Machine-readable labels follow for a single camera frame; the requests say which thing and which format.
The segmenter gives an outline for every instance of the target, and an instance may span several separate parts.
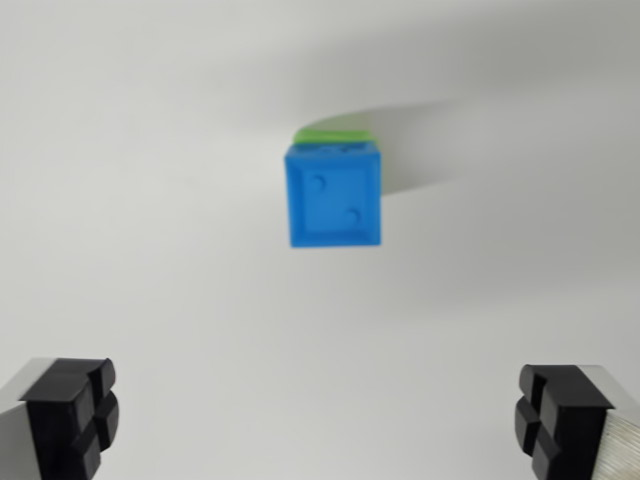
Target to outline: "black rubber pad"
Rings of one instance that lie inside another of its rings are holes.
[[[526,365],[516,437],[540,480],[590,480],[613,405],[575,365]]]
[[[115,379],[109,359],[58,359],[21,398],[42,480],[93,478],[118,428]]]

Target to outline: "green block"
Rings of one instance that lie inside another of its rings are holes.
[[[303,128],[295,137],[293,143],[362,143],[374,142],[376,139],[366,130],[312,130]]]

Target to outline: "stacked blocks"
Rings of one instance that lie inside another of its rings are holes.
[[[299,132],[285,159],[291,245],[379,245],[380,162],[368,132]]]

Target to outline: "white background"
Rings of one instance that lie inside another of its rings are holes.
[[[103,480],[533,478],[524,363],[640,398],[639,6],[0,0],[0,379],[112,358]],[[292,250],[353,112],[383,246]]]

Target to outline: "blue block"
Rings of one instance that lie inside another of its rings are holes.
[[[380,244],[380,152],[373,142],[293,145],[285,162],[292,246]]]

